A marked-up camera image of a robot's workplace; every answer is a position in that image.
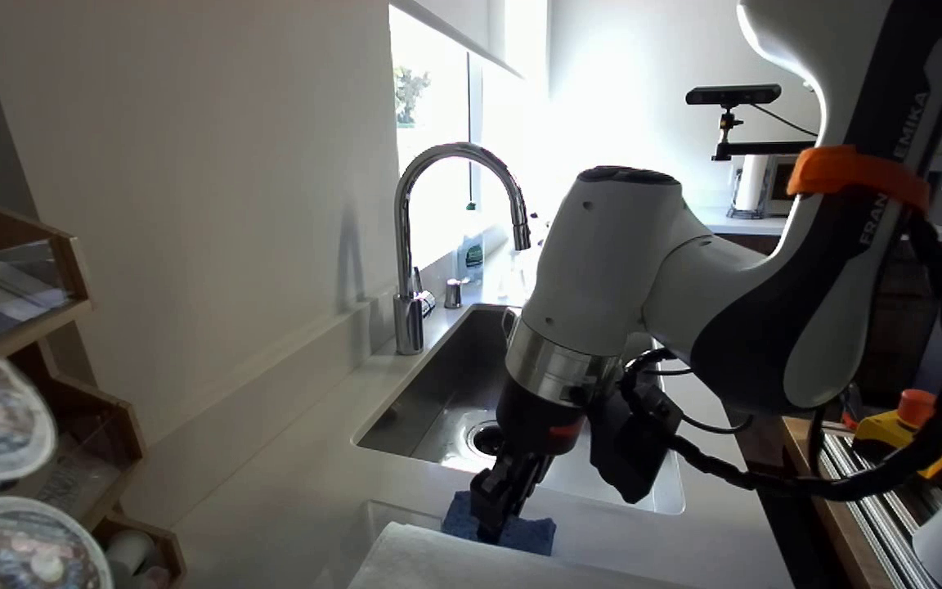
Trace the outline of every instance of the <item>white countertop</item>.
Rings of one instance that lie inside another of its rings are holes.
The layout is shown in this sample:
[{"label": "white countertop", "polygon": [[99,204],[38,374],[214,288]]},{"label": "white countertop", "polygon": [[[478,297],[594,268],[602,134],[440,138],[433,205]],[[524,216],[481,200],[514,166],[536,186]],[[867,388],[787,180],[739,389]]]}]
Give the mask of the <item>white countertop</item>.
[{"label": "white countertop", "polygon": [[[531,285],[512,280],[510,264],[507,254],[490,257],[485,294],[468,288],[464,299],[520,304]],[[438,307],[424,324],[429,350],[418,357],[396,355],[393,340],[385,344],[173,527],[193,586],[309,585],[366,500],[445,514],[453,492],[466,489],[471,474],[356,442],[466,310]],[[688,414],[729,424],[721,403],[696,377],[668,378],[665,386]],[[681,433],[743,469],[732,437],[691,428]],[[699,473],[681,459],[680,474],[683,514],[659,515],[538,488],[523,517],[554,519],[557,559],[695,587],[792,587],[755,493]]]},{"label": "white countertop", "polygon": [[[730,219],[726,217],[728,206],[692,206],[693,214],[700,219],[700,223],[707,225],[716,234],[729,235],[773,235],[778,236],[784,232],[786,217],[766,217],[764,219]],[[942,241],[942,227],[937,225],[937,232]]]}]

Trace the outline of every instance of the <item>dish soap bottle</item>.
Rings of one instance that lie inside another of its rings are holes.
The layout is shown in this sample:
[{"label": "dish soap bottle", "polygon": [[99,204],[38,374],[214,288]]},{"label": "dish soap bottle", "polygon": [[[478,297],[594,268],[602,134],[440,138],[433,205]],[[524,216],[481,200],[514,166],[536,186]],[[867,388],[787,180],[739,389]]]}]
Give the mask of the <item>dish soap bottle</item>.
[{"label": "dish soap bottle", "polygon": [[482,265],[485,264],[485,250],[482,249],[482,227],[478,219],[478,206],[468,202],[464,213],[464,239],[456,249],[456,278],[467,279],[475,284],[482,283]]}]

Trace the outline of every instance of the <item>kitchen sink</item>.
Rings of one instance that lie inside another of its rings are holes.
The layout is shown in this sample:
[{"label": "kitchen sink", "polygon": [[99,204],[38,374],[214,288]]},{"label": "kitchen sink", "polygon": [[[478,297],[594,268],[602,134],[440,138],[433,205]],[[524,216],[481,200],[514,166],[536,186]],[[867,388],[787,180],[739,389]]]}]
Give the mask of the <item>kitchen sink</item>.
[{"label": "kitchen sink", "polygon": [[[492,467],[502,441],[496,426],[496,404],[507,378],[507,342],[501,327],[504,313],[504,306],[469,308],[358,445],[467,473]],[[626,505],[590,464],[589,425],[584,426],[571,452],[554,459],[539,486]],[[635,508],[680,514],[684,507],[678,462],[669,452],[652,492]]]}]

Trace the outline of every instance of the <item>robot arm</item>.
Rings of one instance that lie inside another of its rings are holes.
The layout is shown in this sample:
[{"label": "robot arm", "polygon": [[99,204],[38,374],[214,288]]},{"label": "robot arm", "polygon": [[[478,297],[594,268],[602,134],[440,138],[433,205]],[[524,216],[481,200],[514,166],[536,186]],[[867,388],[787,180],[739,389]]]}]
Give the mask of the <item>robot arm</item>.
[{"label": "robot arm", "polygon": [[[819,146],[927,171],[942,135],[942,0],[741,0],[737,15],[757,52],[815,88]],[[526,465],[572,447],[587,407],[612,392],[632,332],[752,413],[818,407],[851,380],[908,212],[868,187],[799,195],[764,258],[713,236],[680,193],[670,176],[628,168],[573,183],[509,337],[497,410],[508,443],[494,469],[504,474],[476,477],[479,515],[502,523],[517,512],[511,498],[520,506],[532,490],[509,483],[539,480]]]}]

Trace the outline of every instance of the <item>faucet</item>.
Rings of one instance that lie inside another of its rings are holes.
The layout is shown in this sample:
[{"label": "faucet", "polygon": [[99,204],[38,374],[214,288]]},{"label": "faucet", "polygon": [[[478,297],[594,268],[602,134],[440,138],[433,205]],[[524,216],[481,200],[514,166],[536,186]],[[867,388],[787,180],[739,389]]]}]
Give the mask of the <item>faucet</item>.
[{"label": "faucet", "polygon": [[511,200],[511,224],[515,232],[515,249],[530,249],[530,227],[527,224],[523,189],[508,170],[508,165],[489,150],[470,144],[453,142],[428,148],[411,161],[399,186],[395,189],[395,246],[399,262],[399,288],[395,294],[395,339],[400,354],[419,354],[424,350],[424,316],[434,308],[434,297],[424,290],[419,269],[412,265],[409,242],[409,195],[416,179],[435,161],[447,157],[463,157],[477,161],[492,171],[508,192]]}]

